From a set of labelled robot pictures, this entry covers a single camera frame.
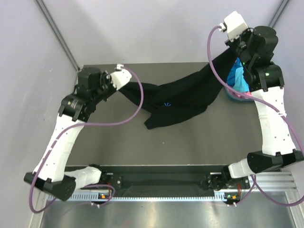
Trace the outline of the black t shirt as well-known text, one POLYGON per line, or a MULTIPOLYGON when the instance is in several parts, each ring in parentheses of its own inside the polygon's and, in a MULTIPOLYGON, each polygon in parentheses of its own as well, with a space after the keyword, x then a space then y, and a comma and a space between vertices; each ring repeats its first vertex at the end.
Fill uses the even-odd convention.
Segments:
POLYGON ((137 83, 129 82, 120 92, 135 105, 143 100, 142 109, 151 114, 144 123, 149 130, 179 124, 205 112, 223 88, 209 65, 174 82, 142 86, 143 92, 137 83))

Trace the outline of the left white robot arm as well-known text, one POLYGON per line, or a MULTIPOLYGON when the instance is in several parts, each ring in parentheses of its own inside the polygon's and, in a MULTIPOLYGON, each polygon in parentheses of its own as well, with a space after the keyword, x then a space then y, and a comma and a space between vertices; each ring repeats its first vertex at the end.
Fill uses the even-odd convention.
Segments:
POLYGON ((24 181, 61 200, 68 200, 76 189, 93 184, 97 188, 107 185, 108 177, 96 166, 66 172, 67 160, 75 141, 87 123, 96 105, 125 86, 132 75, 117 66, 112 73, 97 67, 85 67, 77 75, 78 83, 62 101, 56 125, 43 158, 34 171, 27 172, 24 181))

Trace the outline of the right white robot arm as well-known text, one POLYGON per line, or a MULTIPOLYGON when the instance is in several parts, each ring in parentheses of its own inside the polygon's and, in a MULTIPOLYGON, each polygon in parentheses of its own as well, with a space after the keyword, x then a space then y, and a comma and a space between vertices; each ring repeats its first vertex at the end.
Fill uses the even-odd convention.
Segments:
POLYGON ((246 176, 304 160, 290 136, 291 128, 283 120, 285 82, 281 68, 271 60, 277 44, 276 31, 268 26, 247 28, 235 39, 226 41, 242 63, 262 131, 260 151, 250 152, 245 159, 223 168, 221 180, 227 188, 233 188, 246 176))

